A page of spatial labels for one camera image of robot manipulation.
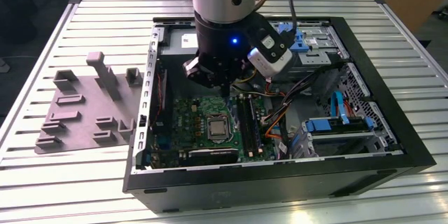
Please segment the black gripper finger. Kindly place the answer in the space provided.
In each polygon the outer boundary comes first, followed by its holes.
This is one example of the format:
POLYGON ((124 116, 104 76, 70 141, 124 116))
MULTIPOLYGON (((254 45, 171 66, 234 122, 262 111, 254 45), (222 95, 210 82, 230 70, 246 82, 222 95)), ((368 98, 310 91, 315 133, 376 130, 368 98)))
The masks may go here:
POLYGON ((187 78, 196 84, 214 89, 222 97, 227 96, 227 79, 222 71, 208 70, 199 61, 199 57, 188 60, 183 64, 187 78))
POLYGON ((247 60, 228 60, 226 66, 226 97, 231 93, 231 85, 235 83, 236 79, 242 79, 243 75, 250 68, 250 63, 247 60))

